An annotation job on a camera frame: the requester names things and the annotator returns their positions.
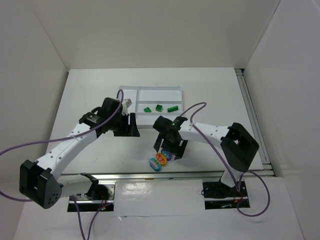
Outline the teal frog lego piece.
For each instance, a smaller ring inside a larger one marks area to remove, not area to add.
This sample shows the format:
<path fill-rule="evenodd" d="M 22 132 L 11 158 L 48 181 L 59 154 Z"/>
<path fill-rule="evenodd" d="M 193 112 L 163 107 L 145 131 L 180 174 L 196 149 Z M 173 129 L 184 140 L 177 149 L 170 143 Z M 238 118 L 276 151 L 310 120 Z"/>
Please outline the teal frog lego piece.
<path fill-rule="evenodd" d="M 159 172 L 162 168 L 161 163 L 156 158 L 150 158 L 149 165 L 156 172 Z"/>

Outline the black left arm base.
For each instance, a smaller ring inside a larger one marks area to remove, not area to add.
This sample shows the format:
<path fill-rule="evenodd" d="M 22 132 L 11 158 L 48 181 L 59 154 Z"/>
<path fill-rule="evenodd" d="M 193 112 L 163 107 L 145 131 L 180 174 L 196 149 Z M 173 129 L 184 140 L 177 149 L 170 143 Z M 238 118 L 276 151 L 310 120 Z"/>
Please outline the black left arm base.
<path fill-rule="evenodd" d="M 87 196 L 84 193 L 77 193 L 75 200 L 81 213 L 96 212 L 101 209 L 102 212 L 114 211 L 116 182 L 100 181 L 97 190 L 93 196 Z"/>

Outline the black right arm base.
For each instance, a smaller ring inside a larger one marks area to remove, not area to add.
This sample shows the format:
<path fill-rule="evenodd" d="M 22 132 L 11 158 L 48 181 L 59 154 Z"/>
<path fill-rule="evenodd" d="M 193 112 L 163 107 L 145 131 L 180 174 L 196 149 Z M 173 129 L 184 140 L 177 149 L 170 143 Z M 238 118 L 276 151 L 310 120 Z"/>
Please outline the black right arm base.
<path fill-rule="evenodd" d="M 231 188 L 219 181 L 209 181 L 202 183 L 201 195 L 204 197 L 204 207 L 206 210 L 216 209 L 236 209 L 249 208 L 250 202 L 246 183 L 241 182 L 240 192 L 235 187 Z"/>

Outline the green square lego brick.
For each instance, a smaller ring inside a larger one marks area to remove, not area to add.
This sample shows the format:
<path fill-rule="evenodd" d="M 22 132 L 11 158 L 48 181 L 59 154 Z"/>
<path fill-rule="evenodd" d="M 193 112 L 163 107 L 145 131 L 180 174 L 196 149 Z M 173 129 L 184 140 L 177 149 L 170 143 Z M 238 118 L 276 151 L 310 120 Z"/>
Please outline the green square lego brick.
<path fill-rule="evenodd" d="M 160 105 L 160 104 L 157 104 L 156 107 L 155 107 L 155 110 L 156 110 L 157 112 L 161 112 L 161 111 L 163 110 L 163 106 Z"/>

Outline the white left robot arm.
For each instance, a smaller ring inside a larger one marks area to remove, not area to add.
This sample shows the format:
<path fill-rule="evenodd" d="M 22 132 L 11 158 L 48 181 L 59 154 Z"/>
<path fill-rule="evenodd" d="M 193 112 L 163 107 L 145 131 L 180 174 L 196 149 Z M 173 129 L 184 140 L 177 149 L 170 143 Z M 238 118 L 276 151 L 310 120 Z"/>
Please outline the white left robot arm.
<path fill-rule="evenodd" d="M 81 151 L 108 131 L 115 137 L 139 137 L 136 115 L 128 113 L 131 104 L 130 99 L 105 98 L 102 106 L 79 119 L 66 140 L 34 162 L 23 162 L 19 171 L 20 193 L 44 209 L 64 197 L 98 196 L 103 187 L 91 174 L 62 176 L 62 173 Z"/>

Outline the purple flower lego piece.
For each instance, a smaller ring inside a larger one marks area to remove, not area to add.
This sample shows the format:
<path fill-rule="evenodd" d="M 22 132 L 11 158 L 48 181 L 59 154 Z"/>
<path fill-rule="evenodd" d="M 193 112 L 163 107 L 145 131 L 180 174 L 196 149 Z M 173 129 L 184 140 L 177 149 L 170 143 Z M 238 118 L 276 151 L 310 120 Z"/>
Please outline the purple flower lego piece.
<path fill-rule="evenodd" d="M 161 154 L 166 158 L 167 161 L 170 161 L 173 157 L 172 153 L 165 150 L 164 148 L 161 150 Z"/>

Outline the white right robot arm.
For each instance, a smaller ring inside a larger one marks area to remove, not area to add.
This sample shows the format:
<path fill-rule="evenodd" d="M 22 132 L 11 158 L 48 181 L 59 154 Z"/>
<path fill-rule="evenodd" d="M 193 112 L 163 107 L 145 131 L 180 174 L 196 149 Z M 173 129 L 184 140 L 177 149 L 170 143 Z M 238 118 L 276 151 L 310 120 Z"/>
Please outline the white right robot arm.
<path fill-rule="evenodd" d="M 183 157 L 189 141 L 208 144 L 225 167 L 220 182 L 230 188 L 239 188 L 238 182 L 248 172 L 260 147 L 237 122 L 219 126 L 193 122 L 183 116 L 174 120 L 159 116 L 152 128 L 158 132 L 153 148 L 168 151 L 176 160 Z"/>

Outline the green sloped lego brick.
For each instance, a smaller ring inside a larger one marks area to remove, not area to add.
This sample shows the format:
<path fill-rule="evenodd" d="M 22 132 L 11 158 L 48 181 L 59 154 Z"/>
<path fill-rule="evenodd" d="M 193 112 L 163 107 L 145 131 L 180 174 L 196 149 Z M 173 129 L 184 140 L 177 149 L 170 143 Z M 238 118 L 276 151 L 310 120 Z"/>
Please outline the green sloped lego brick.
<path fill-rule="evenodd" d="M 149 107 L 144 108 L 143 111 L 145 113 L 151 113 L 152 112 L 152 110 Z"/>

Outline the yellow butterfly lego piece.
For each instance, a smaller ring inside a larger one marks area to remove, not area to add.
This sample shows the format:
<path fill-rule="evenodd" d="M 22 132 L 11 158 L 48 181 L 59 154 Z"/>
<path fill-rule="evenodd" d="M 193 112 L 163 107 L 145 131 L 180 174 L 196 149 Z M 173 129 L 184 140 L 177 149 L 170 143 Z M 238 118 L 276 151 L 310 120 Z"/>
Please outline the yellow butterfly lego piece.
<path fill-rule="evenodd" d="M 167 164 L 167 158 L 162 153 L 157 153 L 155 158 L 161 166 L 165 166 Z"/>

